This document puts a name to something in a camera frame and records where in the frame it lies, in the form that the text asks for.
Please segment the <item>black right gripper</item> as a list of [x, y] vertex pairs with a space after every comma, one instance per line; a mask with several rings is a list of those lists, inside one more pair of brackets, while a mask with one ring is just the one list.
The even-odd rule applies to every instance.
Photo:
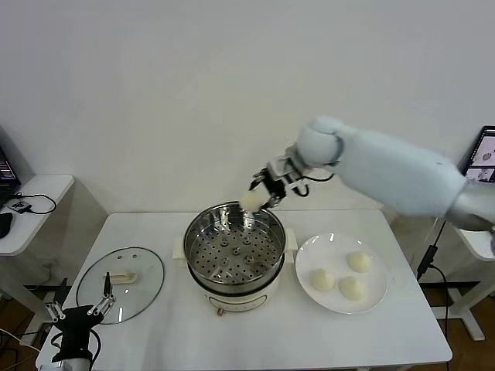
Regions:
[[268, 208], [275, 208], [286, 197], [288, 191], [297, 196], [308, 196], [304, 171], [306, 164], [299, 156], [295, 146], [285, 150], [285, 154], [270, 160], [266, 168], [253, 175], [249, 189], [265, 184], [269, 193]]

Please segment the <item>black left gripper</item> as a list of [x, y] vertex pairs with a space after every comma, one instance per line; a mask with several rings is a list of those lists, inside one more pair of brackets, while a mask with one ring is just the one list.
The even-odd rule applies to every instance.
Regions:
[[102, 297], [92, 307], [85, 305], [63, 310], [67, 295], [67, 279], [64, 278], [60, 286], [55, 290], [52, 301], [45, 303], [45, 308], [51, 317], [52, 323], [62, 333], [60, 350], [52, 358], [52, 361], [59, 362], [67, 359], [93, 361], [94, 355], [89, 350], [90, 333], [94, 326], [102, 322], [103, 315], [106, 315], [115, 303], [111, 275], [109, 272], [106, 273]]

